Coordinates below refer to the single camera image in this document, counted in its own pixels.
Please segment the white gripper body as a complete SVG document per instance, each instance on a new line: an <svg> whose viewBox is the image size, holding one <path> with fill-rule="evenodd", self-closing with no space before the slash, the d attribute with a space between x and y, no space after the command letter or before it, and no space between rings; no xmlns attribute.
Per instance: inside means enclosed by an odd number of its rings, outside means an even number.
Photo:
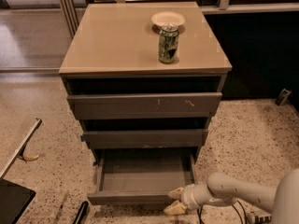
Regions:
<svg viewBox="0 0 299 224"><path fill-rule="evenodd" d="M180 200L189 210L195 210L201 207L199 203L200 190L201 186L199 184L191 184L186 186L181 192Z"/></svg>

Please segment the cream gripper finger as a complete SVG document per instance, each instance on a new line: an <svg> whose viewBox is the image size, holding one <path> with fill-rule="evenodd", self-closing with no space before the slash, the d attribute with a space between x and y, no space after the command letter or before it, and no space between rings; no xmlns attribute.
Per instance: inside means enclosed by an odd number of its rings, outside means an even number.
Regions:
<svg viewBox="0 0 299 224"><path fill-rule="evenodd" d="M183 187L180 187L180 188L177 188L177 189L173 189L171 191L168 192L167 196L171 199L174 199L174 200L179 200L180 199L180 195L181 193L183 192L184 188Z"/></svg>
<svg viewBox="0 0 299 224"><path fill-rule="evenodd" d="M179 200L174 201L164 209L164 213L169 216L184 215L187 206Z"/></svg>

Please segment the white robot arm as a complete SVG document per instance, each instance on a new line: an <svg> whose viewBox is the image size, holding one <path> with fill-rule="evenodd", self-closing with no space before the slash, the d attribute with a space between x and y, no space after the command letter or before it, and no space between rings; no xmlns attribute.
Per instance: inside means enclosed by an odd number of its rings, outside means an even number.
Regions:
<svg viewBox="0 0 299 224"><path fill-rule="evenodd" d="M183 215L204 205L229 206L241 199L269 213L271 224L299 223L298 169L285 174L275 188L213 173L205 182L173 189L168 196L174 200L164 209L169 216Z"/></svg>

